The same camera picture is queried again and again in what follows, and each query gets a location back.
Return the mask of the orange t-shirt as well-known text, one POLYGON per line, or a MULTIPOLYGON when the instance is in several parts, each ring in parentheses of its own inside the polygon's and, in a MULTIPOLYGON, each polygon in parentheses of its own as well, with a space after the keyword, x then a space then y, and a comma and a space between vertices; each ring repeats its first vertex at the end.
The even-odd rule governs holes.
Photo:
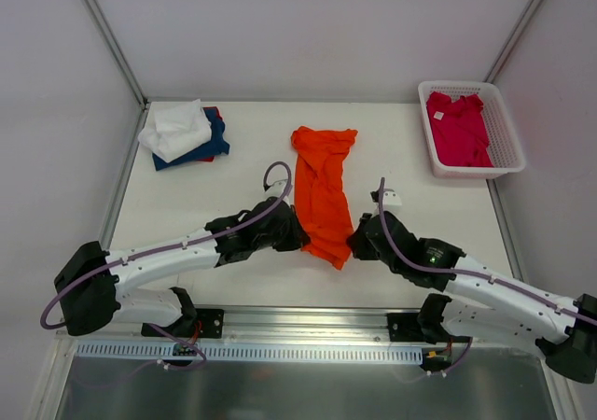
POLYGON ((297 153, 294 202, 310 242, 302 249, 341 270, 351 255, 354 233, 343 189, 343 163, 358 131, 314 130, 306 126, 291 135, 297 153))

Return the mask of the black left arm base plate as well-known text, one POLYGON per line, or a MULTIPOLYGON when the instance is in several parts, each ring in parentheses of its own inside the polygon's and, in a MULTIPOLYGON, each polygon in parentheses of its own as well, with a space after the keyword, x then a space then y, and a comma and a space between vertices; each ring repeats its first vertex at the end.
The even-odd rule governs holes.
POLYGON ((160 337, 161 333, 151 324, 178 339, 207 338, 220 339, 224 326, 225 311, 216 308, 191 308, 183 313, 181 310, 161 315, 157 320, 144 323, 141 327, 143 337, 160 337))

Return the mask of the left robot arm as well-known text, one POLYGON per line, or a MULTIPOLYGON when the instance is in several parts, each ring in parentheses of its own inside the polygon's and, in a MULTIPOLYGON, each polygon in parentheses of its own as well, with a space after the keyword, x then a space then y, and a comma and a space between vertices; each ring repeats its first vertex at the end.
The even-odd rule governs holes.
POLYGON ((299 250, 309 242, 295 207, 270 197, 169 244, 109 251, 98 242, 85 243, 54 279, 61 325, 72 336, 91 334, 112 322, 144 329, 156 325, 173 336, 187 336, 197 319, 187 291, 149 289, 147 284, 245 261, 262 249, 299 250))

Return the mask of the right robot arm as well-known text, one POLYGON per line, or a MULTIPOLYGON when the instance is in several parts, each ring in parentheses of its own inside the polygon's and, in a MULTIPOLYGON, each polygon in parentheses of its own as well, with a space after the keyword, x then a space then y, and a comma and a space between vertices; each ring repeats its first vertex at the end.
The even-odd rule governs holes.
POLYGON ((428 289, 416 317, 427 343, 473 338, 542 359, 561 376, 596 379, 596 300, 571 299, 492 274, 461 248, 418 238, 391 213, 365 213, 347 241, 355 259, 377 260, 428 289))

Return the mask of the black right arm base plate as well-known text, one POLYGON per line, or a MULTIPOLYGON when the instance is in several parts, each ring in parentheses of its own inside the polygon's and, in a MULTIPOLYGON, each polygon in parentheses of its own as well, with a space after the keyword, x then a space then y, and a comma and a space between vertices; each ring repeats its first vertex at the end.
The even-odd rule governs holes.
POLYGON ((391 343, 447 343, 444 333, 429 333, 422 330, 415 312, 394 312, 386 315, 387 331, 391 343))

